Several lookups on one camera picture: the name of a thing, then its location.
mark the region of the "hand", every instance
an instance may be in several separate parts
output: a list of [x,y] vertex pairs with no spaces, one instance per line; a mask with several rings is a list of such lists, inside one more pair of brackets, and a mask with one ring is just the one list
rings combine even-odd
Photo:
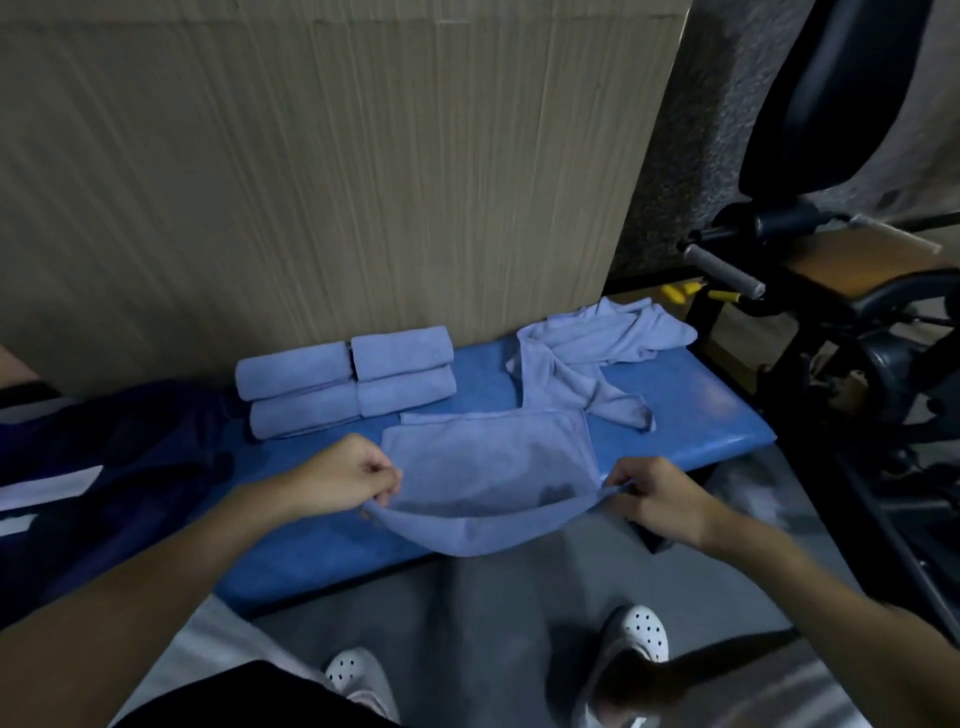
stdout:
[[711,549],[718,532],[737,517],[664,457],[620,458],[605,485],[628,481],[633,481],[634,492],[610,497],[610,510],[701,551]]
[[370,498],[387,505],[403,473],[366,437],[350,434],[302,465],[273,479],[290,518],[356,508]]

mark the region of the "stack of towels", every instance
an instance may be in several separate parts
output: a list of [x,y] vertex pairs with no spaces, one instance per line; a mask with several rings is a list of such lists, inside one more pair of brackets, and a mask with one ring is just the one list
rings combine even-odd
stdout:
[[253,402],[253,435],[267,440],[451,397],[452,361],[446,327],[432,327],[255,356],[235,376],[241,399]]

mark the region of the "backrest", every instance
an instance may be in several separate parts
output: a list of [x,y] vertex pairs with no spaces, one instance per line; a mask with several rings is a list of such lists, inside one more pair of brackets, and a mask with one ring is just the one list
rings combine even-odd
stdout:
[[817,0],[767,94],[740,191],[789,200],[845,182],[887,134],[933,0]]

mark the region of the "white crocs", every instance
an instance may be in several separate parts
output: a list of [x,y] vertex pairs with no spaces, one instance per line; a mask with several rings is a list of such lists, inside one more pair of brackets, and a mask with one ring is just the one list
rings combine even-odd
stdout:
[[[573,709],[573,728],[603,728],[603,724],[593,714],[589,701],[593,697],[600,675],[611,660],[626,649],[632,649],[647,660],[657,663],[666,662],[670,658],[663,622],[649,607],[637,605],[618,609],[608,620],[600,643],[600,655],[593,664],[587,683],[580,691],[580,697]],[[631,728],[639,728],[645,722],[645,717],[636,718]]]
[[333,690],[350,702],[400,723],[400,711],[396,708],[387,673],[369,650],[354,647],[341,652],[330,661],[326,678]]

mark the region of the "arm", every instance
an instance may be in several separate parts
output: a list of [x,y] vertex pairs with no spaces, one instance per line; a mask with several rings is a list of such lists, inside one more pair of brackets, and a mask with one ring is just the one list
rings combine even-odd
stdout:
[[107,725],[238,556],[287,522],[370,497],[386,504],[400,479],[373,443],[349,435],[9,627],[0,704],[10,725]]
[[664,458],[625,458],[611,509],[750,577],[881,726],[960,725],[960,651],[926,622],[846,587],[782,531],[735,513]]

